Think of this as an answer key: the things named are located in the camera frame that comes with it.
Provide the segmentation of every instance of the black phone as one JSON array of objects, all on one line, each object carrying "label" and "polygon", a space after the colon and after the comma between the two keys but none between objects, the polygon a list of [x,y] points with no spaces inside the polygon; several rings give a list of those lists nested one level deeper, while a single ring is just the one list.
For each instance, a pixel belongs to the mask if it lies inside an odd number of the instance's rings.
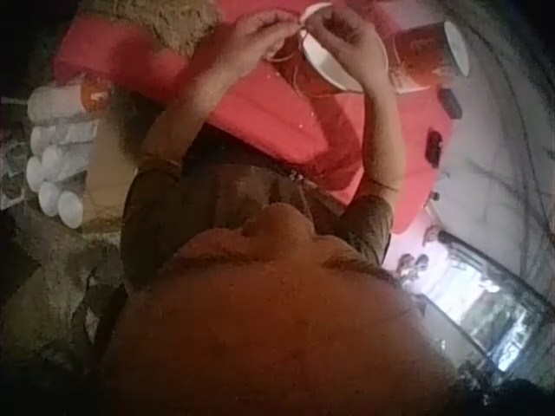
[{"label": "black phone", "polygon": [[428,134],[428,142],[426,144],[426,160],[434,168],[440,167],[441,153],[443,152],[443,137],[435,130]]}]

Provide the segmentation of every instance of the table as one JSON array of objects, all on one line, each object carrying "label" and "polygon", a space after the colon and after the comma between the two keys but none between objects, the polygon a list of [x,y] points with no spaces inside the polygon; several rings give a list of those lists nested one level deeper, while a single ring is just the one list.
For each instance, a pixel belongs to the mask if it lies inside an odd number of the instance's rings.
[{"label": "table", "polygon": [[[220,0],[226,22],[267,8],[301,13],[311,0]],[[369,15],[382,36],[397,30],[379,8]],[[172,99],[186,79],[187,62],[169,49],[158,50],[142,29],[97,16],[78,16],[55,58],[55,78],[68,81],[88,72],[158,101]],[[425,159],[427,136],[438,131],[444,146],[453,122],[436,91],[399,96],[402,131],[408,147],[406,181],[393,232],[403,233],[428,200],[437,171]],[[363,103],[357,94],[307,101],[267,63],[240,81],[209,120],[270,156],[296,166],[345,204],[362,176]]]}]

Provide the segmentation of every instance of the hand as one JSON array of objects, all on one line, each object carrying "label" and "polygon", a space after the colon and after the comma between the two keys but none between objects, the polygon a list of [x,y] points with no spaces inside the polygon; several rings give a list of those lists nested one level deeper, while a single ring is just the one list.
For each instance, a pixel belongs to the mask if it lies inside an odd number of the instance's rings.
[{"label": "hand", "polygon": [[366,92],[391,88],[382,41],[372,23],[352,9],[330,6],[309,17],[306,28]]},{"label": "hand", "polygon": [[300,29],[296,16],[282,10],[267,10],[239,18],[225,41],[215,68],[233,84],[257,67],[263,57],[274,55],[285,39]]}]

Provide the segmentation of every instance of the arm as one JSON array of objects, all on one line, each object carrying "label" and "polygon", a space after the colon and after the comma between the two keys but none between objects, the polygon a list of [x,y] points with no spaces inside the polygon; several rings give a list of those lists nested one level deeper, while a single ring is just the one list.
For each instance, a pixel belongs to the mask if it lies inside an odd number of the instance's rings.
[{"label": "arm", "polygon": [[230,86],[225,72],[211,68],[195,78],[154,122],[141,151],[180,166],[206,119]]},{"label": "arm", "polygon": [[238,19],[224,42],[215,39],[214,46],[221,50],[213,63],[154,122],[142,146],[145,156],[180,167],[186,151],[226,91],[257,67],[264,56],[281,49],[284,40],[298,29],[297,19],[281,10]]},{"label": "arm", "polygon": [[382,43],[372,24],[350,9],[323,9],[308,20],[307,28],[364,90],[364,174],[356,199],[377,196],[394,209],[402,188],[406,150]]},{"label": "arm", "polygon": [[376,195],[395,210],[405,174],[406,148],[397,99],[392,88],[364,97],[366,121],[362,142],[364,174],[355,198]]}]

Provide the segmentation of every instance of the man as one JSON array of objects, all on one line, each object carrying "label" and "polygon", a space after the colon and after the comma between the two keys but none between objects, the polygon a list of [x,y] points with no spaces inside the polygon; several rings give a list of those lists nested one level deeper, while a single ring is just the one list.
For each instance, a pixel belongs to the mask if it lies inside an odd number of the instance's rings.
[{"label": "man", "polygon": [[121,240],[130,297],[102,369],[114,413],[427,413],[454,384],[379,267],[405,146],[377,34],[346,9],[306,26],[364,88],[355,199],[339,210],[238,149],[182,165],[228,88],[300,29],[283,11],[239,19],[143,146]]}]

